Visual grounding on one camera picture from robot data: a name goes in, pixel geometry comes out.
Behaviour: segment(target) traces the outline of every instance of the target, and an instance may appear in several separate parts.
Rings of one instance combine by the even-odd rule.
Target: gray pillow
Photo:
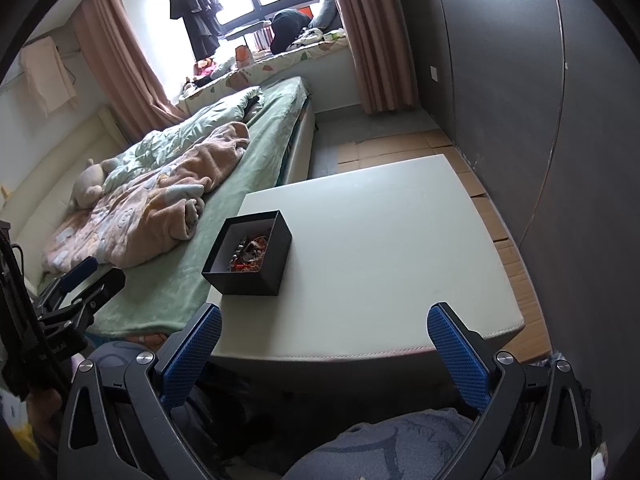
[[[327,28],[335,23],[335,17],[338,15],[338,6],[335,0],[320,0],[320,11],[314,16],[309,23],[308,28],[319,28],[327,30]]]

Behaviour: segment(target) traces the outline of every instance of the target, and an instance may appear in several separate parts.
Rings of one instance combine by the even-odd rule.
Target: gray floor tile
[[[337,173],[338,150],[346,142],[433,130],[438,125],[424,110],[387,112],[373,116],[352,114],[338,120],[320,121],[314,135],[309,178]]]

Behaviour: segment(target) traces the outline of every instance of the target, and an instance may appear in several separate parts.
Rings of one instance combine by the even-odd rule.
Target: plush toy
[[[71,192],[72,209],[91,209],[104,194],[102,184],[107,175],[118,165],[117,158],[108,158],[100,164],[94,164],[92,159],[87,160],[86,170],[80,173]]]

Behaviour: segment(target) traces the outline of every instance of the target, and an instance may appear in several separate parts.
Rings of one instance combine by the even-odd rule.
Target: curtain
[[[122,0],[82,0],[72,22],[89,68],[132,140],[186,118],[151,70]]]
[[[366,113],[417,104],[417,85],[397,0],[337,0]]]

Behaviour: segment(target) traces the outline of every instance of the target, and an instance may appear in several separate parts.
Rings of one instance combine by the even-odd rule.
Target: screw
[[[146,365],[154,360],[154,355],[152,352],[140,352],[136,357],[136,361],[139,365]]]
[[[89,361],[89,359],[85,359],[78,365],[78,370],[80,370],[81,372],[88,372],[93,367],[94,367],[94,362]]]
[[[503,365],[510,365],[513,363],[513,356],[508,352],[498,352],[498,362]]]
[[[558,362],[556,362],[556,366],[558,367],[558,370],[560,370],[561,372],[571,371],[571,365],[567,361],[564,361],[563,359],[560,359]]]

